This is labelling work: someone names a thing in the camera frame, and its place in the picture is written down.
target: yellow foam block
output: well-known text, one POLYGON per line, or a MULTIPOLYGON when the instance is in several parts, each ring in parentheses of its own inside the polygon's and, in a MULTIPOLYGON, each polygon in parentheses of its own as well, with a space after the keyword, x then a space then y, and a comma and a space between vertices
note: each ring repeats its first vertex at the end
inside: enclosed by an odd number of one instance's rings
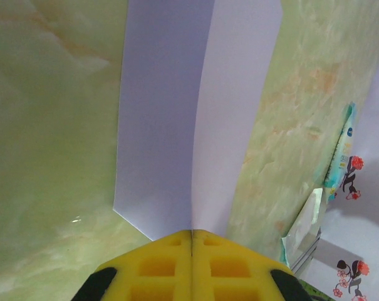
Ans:
POLYGON ((310 301, 286 266, 204 230, 114 258, 73 301, 310 301))

